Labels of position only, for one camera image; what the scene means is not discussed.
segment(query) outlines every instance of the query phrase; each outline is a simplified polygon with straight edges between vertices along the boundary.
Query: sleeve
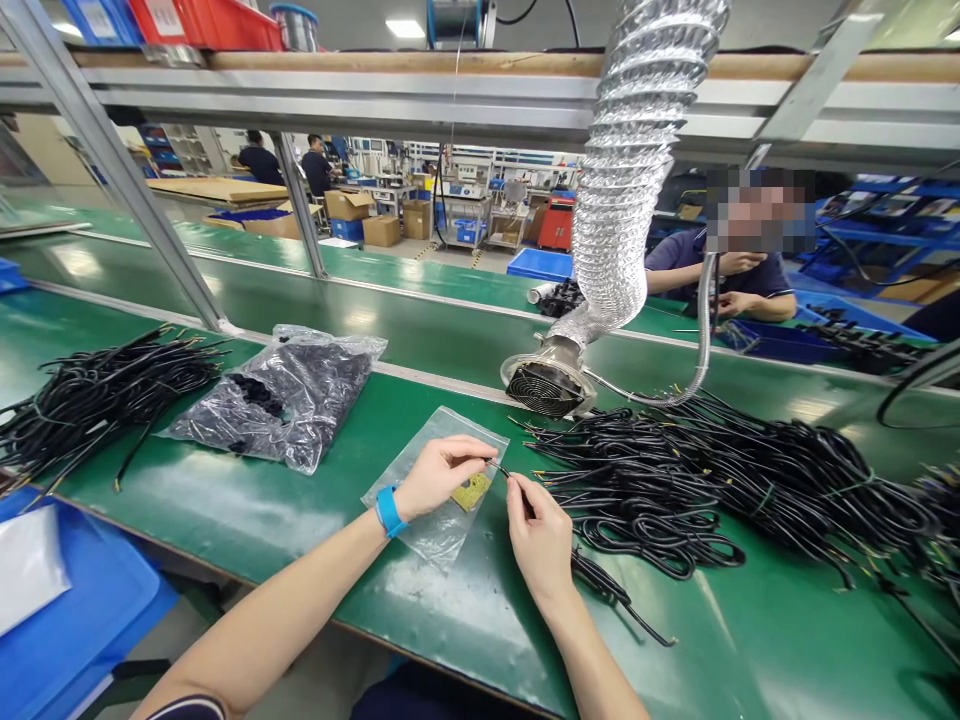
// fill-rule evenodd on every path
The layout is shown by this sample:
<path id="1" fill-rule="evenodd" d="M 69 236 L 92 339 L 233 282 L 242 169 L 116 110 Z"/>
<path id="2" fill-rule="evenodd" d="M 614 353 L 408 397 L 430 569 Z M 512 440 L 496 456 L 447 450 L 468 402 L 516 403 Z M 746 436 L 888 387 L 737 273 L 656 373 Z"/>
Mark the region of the sleeve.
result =
<path id="1" fill-rule="evenodd" d="M 226 720 L 223 707 L 208 695 L 191 695 L 174 700 L 148 720 Z"/>
<path id="2" fill-rule="evenodd" d="M 681 233 L 664 238 L 643 261 L 647 270 L 672 270 L 680 260 L 680 251 L 683 248 Z"/>
<path id="3" fill-rule="evenodd" d="M 783 272 L 783 260 L 780 253 L 768 256 L 766 260 L 757 265 L 753 272 L 749 273 L 747 282 L 744 283 L 743 292 L 767 298 L 793 293 L 793 288 L 790 287 L 787 276 Z"/>

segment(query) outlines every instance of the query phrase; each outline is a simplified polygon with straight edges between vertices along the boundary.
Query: white plastic sheet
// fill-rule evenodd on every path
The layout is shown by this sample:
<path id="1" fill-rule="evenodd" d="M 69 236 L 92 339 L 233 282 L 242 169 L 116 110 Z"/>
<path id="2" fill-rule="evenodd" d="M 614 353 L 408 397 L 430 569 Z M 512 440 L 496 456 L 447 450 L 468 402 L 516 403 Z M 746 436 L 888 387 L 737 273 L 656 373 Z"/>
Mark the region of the white plastic sheet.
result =
<path id="1" fill-rule="evenodd" d="M 0 523 L 0 635 L 70 589 L 60 556 L 56 506 Z"/>

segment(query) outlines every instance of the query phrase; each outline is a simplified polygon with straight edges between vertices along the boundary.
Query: worker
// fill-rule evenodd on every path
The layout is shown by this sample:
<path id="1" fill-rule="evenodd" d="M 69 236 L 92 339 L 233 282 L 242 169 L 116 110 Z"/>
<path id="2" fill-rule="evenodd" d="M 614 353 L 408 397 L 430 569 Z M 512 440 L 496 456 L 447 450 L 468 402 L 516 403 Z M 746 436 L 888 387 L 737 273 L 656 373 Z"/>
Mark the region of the worker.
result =
<path id="1" fill-rule="evenodd" d="M 247 168 L 257 182 L 265 185 L 283 185 L 280 163 L 277 156 L 263 146 L 263 135 L 259 130 L 247 130 L 249 145 L 237 156 L 240 164 Z"/>
<path id="2" fill-rule="evenodd" d="M 323 139 L 319 135 L 307 135 L 307 143 L 310 145 L 310 149 L 304 154 L 300 164 L 307 176 L 310 193 L 321 200 L 325 192 L 333 189 L 330 181 L 331 176 L 337 177 L 340 171 L 327 160 L 324 154 Z"/>
<path id="3" fill-rule="evenodd" d="M 250 712 L 383 552 L 398 523 L 440 507 L 495 456 L 495 448 L 467 435 L 428 442 L 395 492 L 378 495 L 376 509 L 267 580 L 207 631 L 150 691 L 133 720 L 236 720 Z M 563 658 L 580 717 L 648 719 L 573 584 L 570 517 L 543 486 L 517 474 L 507 479 L 506 515 L 514 556 Z M 323 717 L 322 709 L 313 715 Z M 507 720 L 529 714 L 407 663 L 367 690 L 351 715 L 408 717 Z"/>
<path id="4" fill-rule="evenodd" d="M 762 252 L 784 245 L 776 228 L 798 230 L 786 249 L 812 226 L 814 199 L 832 197 L 847 190 L 853 179 L 842 173 L 792 174 L 789 171 L 751 173 L 751 185 L 738 188 L 735 201 L 720 205 L 724 237 L 718 241 L 728 250 L 720 258 L 719 315 L 740 315 L 765 322 L 783 322 L 797 313 L 797 299 L 787 281 L 779 252 Z M 801 185 L 797 178 L 803 178 Z M 644 265 L 647 291 L 672 300 L 696 298 L 703 267 L 706 228 L 691 228 L 665 238 L 647 255 Z"/>

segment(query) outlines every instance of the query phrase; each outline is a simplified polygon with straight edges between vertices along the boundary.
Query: red cabinet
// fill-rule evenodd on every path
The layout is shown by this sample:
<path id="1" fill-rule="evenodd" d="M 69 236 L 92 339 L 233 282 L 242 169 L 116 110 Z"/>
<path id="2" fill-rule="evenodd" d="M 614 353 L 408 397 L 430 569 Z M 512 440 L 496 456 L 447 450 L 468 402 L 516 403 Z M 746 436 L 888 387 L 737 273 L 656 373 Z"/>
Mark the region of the red cabinet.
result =
<path id="1" fill-rule="evenodd" d="M 570 235 L 573 232 L 573 203 L 574 198 L 550 198 L 537 245 L 557 250 L 570 249 Z"/>

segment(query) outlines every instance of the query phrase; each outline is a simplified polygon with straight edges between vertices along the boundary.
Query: hand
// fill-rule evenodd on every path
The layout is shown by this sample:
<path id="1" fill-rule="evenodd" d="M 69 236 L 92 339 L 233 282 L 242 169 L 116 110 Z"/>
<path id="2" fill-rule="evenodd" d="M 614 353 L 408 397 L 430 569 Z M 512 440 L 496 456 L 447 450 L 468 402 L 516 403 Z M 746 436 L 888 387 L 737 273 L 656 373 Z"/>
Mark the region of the hand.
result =
<path id="1" fill-rule="evenodd" d="M 484 458 L 496 456 L 496 448 L 469 435 L 430 440 L 393 494 L 400 519 L 408 523 L 436 510 L 471 475 L 486 469 Z"/>
<path id="2" fill-rule="evenodd" d="M 720 256 L 720 274 L 739 275 L 753 270 L 766 259 L 766 253 L 724 253 Z"/>
<path id="3" fill-rule="evenodd" d="M 729 292 L 717 298 L 720 301 L 720 317 L 737 317 L 749 313 L 763 298 L 752 293 Z"/>
<path id="4" fill-rule="evenodd" d="M 533 510 L 531 517 L 524 498 Z M 507 479 L 510 542 L 538 606 L 576 593 L 570 570 L 573 521 L 542 485 L 512 473 Z"/>

